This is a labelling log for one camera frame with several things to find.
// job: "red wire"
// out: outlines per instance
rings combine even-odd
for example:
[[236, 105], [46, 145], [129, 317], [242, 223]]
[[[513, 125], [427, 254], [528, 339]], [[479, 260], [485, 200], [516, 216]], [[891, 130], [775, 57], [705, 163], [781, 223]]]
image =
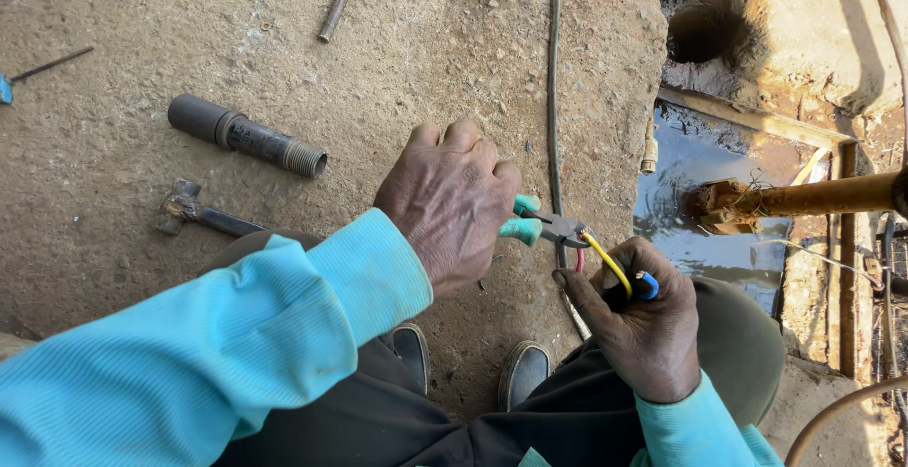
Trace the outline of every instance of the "red wire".
[[576, 270], [579, 273], [583, 273], [583, 265], [584, 265], [583, 249], [577, 249], [576, 250]]

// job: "shoe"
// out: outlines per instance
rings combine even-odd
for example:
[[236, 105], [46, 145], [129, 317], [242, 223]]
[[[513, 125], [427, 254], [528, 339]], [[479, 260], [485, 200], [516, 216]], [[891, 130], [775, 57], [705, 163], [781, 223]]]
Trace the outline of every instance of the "shoe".
[[422, 395], [428, 396], [428, 379], [432, 373], [428, 344], [416, 323], [402, 323], [394, 329], [394, 353], [413, 373]]
[[498, 411], [510, 412], [523, 403], [529, 393], [543, 380], [549, 378], [552, 358], [545, 347], [535, 341], [524, 341], [516, 345], [507, 357], [498, 383]]

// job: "black trousers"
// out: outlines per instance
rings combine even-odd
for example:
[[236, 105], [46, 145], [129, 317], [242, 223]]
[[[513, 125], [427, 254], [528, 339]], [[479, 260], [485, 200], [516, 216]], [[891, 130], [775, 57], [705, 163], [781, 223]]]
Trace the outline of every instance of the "black trousers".
[[[255, 233], [202, 273], [260, 250], [272, 232], [305, 249], [318, 243], [296, 231]], [[737, 288], [694, 283], [700, 365], [735, 423], [759, 424], [785, 363], [778, 323]], [[553, 467], [625, 466], [643, 446], [633, 391], [594, 342], [574, 350], [514, 411], [466, 426], [422, 396], [385, 334], [359, 348], [353, 375], [306, 407], [271, 411], [259, 433], [232, 441], [216, 465], [513, 466], [532, 447]]]

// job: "light blue long-sleeve shirt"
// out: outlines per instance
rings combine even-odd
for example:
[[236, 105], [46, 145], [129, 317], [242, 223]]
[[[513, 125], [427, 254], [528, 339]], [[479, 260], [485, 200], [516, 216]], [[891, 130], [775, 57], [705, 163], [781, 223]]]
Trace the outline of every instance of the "light blue long-sleeve shirt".
[[[431, 302], [419, 258], [379, 210], [309, 252], [273, 235], [228, 268], [0, 363], [0, 458], [210, 464], [271, 409], [319, 398], [355, 371], [358, 346]], [[634, 465], [781, 465], [753, 427], [735, 428], [705, 375], [683, 402], [637, 408], [647, 449]], [[530, 449], [522, 465], [546, 463]]]

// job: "hammer handle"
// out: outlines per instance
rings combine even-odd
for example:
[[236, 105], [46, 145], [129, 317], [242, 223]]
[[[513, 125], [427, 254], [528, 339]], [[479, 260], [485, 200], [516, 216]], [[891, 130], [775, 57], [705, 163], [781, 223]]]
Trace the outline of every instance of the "hammer handle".
[[237, 238], [246, 236], [252, 232], [268, 230], [268, 228], [264, 226], [259, 226], [256, 223], [243, 220], [240, 217], [234, 217], [230, 213], [225, 213], [207, 206], [199, 206], [195, 221], [203, 226], [218, 229]]

